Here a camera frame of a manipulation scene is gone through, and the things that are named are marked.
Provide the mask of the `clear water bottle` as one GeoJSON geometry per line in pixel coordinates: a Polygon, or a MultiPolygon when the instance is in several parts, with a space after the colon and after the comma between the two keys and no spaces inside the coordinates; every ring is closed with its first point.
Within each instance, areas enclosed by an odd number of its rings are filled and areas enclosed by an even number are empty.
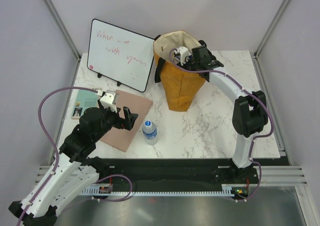
{"type": "Polygon", "coordinates": [[[150,120],[142,125],[142,132],[148,145],[155,145],[158,141],[157,126],[150,120]]]}

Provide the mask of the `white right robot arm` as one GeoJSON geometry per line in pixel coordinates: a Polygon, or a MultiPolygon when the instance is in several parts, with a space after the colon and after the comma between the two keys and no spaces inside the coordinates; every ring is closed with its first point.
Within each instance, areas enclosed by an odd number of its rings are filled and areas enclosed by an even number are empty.
{"type": "Polygon", "coordinates": [[[233,182],[242,182],[247,177],[245,168],[253,163],[254,140],[268,123],[265,94],[262,91],[247,91],[220,61],[214,59],[206,45],[191,50],[191,60],[184,68],[203,76],[233,102],[232,125],[237,138],[232,156],[235,167],[229,170],[229,177],[233,182]]]}

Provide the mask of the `blue white drink carton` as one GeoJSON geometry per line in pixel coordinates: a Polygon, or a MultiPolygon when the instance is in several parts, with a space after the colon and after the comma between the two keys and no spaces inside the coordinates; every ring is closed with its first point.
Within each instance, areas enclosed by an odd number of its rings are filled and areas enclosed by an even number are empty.
{"type": "Polygon", "coordinates": [[[173,55],[174,55],[173,61],[176,64],[180,64],[181,63],[181,54],[178,52],[174,52],[173,55]]]}

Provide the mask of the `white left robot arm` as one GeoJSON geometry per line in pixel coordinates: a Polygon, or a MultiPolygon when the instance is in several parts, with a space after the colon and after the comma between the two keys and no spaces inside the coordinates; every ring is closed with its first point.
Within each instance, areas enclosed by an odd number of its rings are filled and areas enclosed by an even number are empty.
{"type": "Polygon", "coordinates": [[[112,128],[132,130],[138,114],[123,107],[91,107],[85,110],[78,125],[65,138],[54,163],[37,187],[22,201],[14,201],[9,211],[24,225],[54,225],[66,205],[86,187],[106,182],[110,171],[99,157],[88,158],[96,143],[112,128]]]}

